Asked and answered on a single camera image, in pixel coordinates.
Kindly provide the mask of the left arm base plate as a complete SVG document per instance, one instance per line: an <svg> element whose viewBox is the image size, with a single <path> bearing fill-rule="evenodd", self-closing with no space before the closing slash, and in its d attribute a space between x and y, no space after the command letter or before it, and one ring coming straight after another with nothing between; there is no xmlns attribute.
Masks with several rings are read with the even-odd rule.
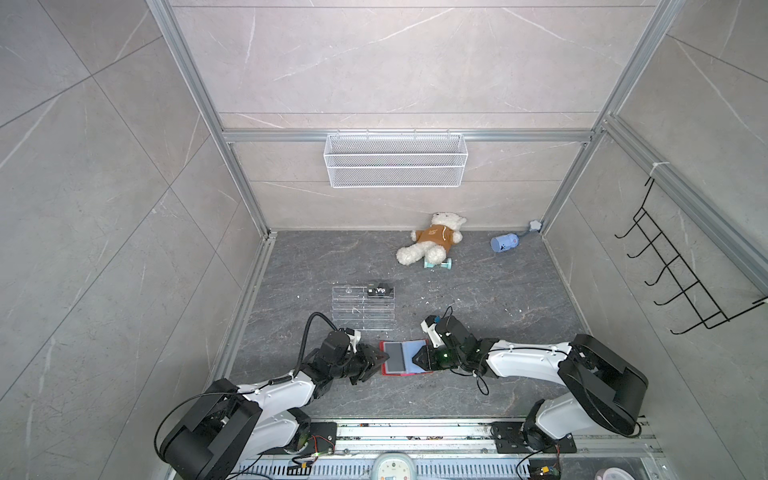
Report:
<svg viewBox="0 0 768 480"><path fill-rule="evenodd" d="M333 453L337 436L336 422L300 424L284 450L291 455L307 457L316 453Z"/></svg>

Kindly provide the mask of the clear acrylic organizer tray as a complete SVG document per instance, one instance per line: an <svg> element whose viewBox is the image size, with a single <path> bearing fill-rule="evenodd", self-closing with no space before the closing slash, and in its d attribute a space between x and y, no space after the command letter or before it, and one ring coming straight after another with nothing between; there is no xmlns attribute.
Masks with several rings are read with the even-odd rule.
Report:
<svg viewBox="0 0 768 480"><path fill-rule="evenodd" d="M369 285L336 285L331 290L333 321L341 327L360 331L391 331L395 321L395 289L393 298L369 298Z"/></svg>

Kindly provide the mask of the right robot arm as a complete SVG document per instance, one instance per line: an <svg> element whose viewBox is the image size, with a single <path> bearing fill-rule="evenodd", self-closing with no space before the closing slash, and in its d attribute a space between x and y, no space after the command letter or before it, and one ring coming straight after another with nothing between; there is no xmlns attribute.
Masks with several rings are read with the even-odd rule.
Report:
<svg viewBox="0 0 768 480"><path fill-rule="evenodd" d="M599 426L625 438L642 433L638 417L648 379L610 348L587 334L570 342L537 345L473 335L442 333L414 355L424 371L459 369L476 378L525 377L559 384L567 392L541 399L529 411L520 437L543 451L570 434Z"/></svg>

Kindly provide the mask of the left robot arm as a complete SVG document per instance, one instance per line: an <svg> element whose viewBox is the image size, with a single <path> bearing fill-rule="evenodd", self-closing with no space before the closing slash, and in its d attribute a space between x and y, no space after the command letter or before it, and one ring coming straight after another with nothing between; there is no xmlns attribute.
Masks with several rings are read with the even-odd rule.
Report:
<svg viewBox="0 0 768 480"><path fill-rule="evenodd" d="M311 423L302 408L336 379L352 385L379 373L389 355L360 341L361 332L339 328L321 312L309 315L295 367L256 384L226 378L182 403L192 406L162 441L156 456L183 479L228 479L242 458L276 448L302 449Z"/></svg>

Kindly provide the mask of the black VIP credit card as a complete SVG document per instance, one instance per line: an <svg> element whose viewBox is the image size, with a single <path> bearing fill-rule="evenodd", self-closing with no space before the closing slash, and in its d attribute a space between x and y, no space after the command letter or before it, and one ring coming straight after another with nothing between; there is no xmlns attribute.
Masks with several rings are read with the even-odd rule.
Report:
<svg viewBox="0 0 768 480"><path fill-rule="evenodd" d="M369 298L393 298L394 288L387 283L369 284L366 295Z"/></svg>

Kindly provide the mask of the red leather card holder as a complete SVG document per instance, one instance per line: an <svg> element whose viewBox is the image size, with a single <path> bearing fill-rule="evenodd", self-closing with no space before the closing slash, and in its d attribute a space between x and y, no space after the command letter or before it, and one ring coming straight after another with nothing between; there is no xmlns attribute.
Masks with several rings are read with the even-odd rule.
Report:
<svg viewBox="0 0 768 480"><path fill-rule="evenodd" d="M383 343L384 342L401 342L403 345L403 353L405 356L405 364L406 364L406 372L401 375L388 375L384 369L384 365L382 366L382 374L384 376L412 376L412 375L419 375L419 374L425 374L427 371L423 371L417 366L415 366L412 362L412 357L416 355L422 347L427 346L426 340L411 340L411 341L382 341L380 343L380 349L384 351L383 349Z"/></svg>

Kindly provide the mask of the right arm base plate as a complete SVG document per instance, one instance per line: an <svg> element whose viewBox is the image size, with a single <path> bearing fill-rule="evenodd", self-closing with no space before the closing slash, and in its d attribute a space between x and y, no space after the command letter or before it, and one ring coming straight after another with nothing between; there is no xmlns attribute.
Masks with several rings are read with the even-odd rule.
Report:
<svg viewBox="0 0 768 480"><path fill-rule="evenodd" d="M573 437L568 434L556 441L547 437L536 427L528 431L522 421L496 421L490 424L491 438L499 454L533 453L576 453Z"/></svg>

